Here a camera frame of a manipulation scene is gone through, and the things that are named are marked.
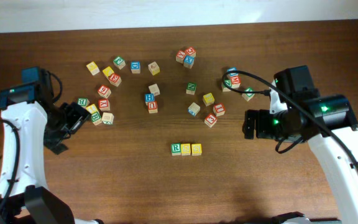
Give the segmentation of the yellow S letter block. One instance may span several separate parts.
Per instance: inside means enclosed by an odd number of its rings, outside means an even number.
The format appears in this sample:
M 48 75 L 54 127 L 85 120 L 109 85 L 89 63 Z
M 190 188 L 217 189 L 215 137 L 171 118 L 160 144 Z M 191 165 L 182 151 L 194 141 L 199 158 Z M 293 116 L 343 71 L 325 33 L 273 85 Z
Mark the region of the yellow S letter block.
M 191 144 L 190 143 L 181 144 L 181 155 L 183 155 L 183 156 L 191 155 Z

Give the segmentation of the green R letter block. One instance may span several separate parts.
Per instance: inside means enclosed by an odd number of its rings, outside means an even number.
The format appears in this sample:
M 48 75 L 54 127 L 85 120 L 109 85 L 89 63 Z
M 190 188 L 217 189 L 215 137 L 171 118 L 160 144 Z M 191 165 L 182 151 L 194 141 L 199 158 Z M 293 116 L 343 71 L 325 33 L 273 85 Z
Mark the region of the green R letter block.
M 181 155 L 181 144 L 180 143 L 171 144 L 171 153 L 173 156 L 180 156 Z

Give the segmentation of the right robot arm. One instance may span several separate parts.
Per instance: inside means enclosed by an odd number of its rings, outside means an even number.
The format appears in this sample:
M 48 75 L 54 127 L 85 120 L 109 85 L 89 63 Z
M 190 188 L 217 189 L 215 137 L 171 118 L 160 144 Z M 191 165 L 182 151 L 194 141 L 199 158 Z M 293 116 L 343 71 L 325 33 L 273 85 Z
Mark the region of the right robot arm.
M 358 121 L 344 95 L 321 96 L 306 65 L 287 68 L 268 84 L 270 108 L 247 110 L 246 139 L 271 139 L 277 153 L 307 143 L 317 158 L 342 223 L 358 223 Z

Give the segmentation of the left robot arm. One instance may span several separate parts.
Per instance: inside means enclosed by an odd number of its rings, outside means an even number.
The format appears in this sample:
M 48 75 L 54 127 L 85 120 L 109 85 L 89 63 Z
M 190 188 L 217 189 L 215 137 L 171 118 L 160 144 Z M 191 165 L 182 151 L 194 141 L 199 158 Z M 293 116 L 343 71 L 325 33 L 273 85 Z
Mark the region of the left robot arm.
M 44 149 L 60 154 L 89 120 L 90 113 L 72 102 L 56 106 L 56 75 L 40 67 L 21 71 L 22 84 L 0 92 L 4 128 L 0 175 L 0 223 L 81 224 L 71 208 L 47 186 Z

